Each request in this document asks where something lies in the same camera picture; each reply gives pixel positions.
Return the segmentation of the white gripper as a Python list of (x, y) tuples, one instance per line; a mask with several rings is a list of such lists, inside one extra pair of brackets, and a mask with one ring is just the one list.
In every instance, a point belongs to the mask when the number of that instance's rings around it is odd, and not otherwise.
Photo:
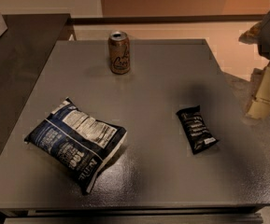
[[(239, 42), (256, 44), (261, 56), (270, 60), (270, 10), (263, 19), (243, 33)], [(246, 115), (265, 119), (270, 113), (270, 63), (263, 69), (254, 69), (250, 80), (250, 97)]]

